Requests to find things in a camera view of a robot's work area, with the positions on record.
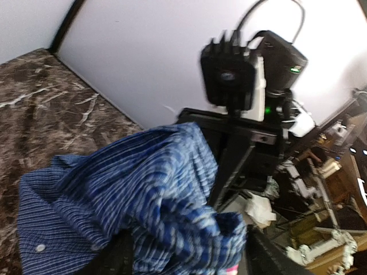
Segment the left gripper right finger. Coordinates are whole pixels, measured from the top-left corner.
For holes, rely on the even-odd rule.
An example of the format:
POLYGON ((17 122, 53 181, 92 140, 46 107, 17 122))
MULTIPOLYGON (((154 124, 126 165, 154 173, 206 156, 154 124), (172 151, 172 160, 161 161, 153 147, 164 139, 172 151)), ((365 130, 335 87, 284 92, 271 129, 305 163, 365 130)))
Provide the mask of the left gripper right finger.
POLYGON ((245 257, 251 275, 312 275, 289 259, 254 225, 247 227, 245 257))

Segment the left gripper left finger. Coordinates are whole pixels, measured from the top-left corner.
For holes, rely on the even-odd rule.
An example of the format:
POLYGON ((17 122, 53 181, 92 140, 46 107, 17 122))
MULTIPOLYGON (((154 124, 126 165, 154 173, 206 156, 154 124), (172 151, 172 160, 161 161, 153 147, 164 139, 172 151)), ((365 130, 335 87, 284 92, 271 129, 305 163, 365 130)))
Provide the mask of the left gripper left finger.
POLYGON ((130 231, 121 231, 103 249, 94 274, 132 275, 134 262, 133 238, 130 231))

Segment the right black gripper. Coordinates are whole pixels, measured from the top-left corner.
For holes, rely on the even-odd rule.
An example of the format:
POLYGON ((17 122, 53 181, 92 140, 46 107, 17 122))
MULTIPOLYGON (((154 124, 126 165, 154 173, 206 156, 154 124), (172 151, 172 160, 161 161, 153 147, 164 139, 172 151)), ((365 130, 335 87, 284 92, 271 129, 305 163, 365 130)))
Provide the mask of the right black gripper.
POLYGON ((216 211, 240 175, 266 179, 283 157, 285 138, 279 121, 258 122, 185 108, 177 116, 177 123, 188 122, 200 127, 218 163, 209 196, 209 205, 216 211))

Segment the blue checkered shirt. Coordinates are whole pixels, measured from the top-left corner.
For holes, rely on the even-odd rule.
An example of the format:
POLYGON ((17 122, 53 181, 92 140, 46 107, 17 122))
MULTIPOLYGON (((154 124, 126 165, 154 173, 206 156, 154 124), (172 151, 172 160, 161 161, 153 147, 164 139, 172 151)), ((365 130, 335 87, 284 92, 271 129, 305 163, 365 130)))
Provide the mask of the blue checkered shirt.
POLYGON ((224 274, 241 260, 246 225, 208 205, 216 174, 195 123, 54 156, 19 183, 23 273, 75 274, 128 230, 134 274, 224 274))

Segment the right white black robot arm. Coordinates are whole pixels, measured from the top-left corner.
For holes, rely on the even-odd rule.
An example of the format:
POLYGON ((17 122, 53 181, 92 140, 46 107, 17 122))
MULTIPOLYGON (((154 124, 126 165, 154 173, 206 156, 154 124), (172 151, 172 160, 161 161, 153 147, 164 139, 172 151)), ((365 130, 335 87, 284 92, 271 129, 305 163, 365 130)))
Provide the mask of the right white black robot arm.
POLYGON ((264 187, 291 152, 290 137, 315 126, 296 105, 291 90, 307 58, 292 43, 269 30, 256 33, 255 49, 241 46, 240 33, 208 43, 200 55, 202 77, 212 111, 184 108, 179 123, 201 128, 218 163, 208 199, 221 210, 242 189, 264 187))

